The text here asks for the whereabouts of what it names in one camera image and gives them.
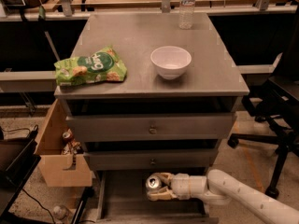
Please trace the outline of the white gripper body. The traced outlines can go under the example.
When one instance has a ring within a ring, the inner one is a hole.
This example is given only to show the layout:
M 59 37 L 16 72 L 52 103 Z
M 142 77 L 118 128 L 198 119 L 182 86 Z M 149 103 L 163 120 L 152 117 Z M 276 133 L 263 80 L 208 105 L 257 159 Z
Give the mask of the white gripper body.
M 187 174 L 177 174 L 173 176 L 171 180 L 171 190 L 177 199 L 189 200 L 191 198 L 189 179 L 190 177 Z

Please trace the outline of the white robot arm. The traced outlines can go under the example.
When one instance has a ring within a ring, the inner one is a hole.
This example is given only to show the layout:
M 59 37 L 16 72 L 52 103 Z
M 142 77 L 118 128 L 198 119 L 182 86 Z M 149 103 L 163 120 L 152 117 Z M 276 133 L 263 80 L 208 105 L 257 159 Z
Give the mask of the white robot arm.
M 265 224 L 299 224 L 299 211 L 213 169 L 207 175 L 154 173 L 146 181 L 151 201 L 199 199 L 203 203 L 243 204 Z

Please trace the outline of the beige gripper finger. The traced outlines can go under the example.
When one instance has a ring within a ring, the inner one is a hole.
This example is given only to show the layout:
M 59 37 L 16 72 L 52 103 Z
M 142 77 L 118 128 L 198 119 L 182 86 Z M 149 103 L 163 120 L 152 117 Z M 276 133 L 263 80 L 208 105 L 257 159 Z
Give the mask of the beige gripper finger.
M 163 187 L 161 189 L 149 190 L 147 192 L 148 199 L 150 201 L 169 201 L 176 199 L 178 196 L 169 187 Z
M 174 177 L 174 175 L 171 173 L 154 173 L 153 176 L 155 177 L 156 183 L 159 187 L 163 185 L 170 186 Z

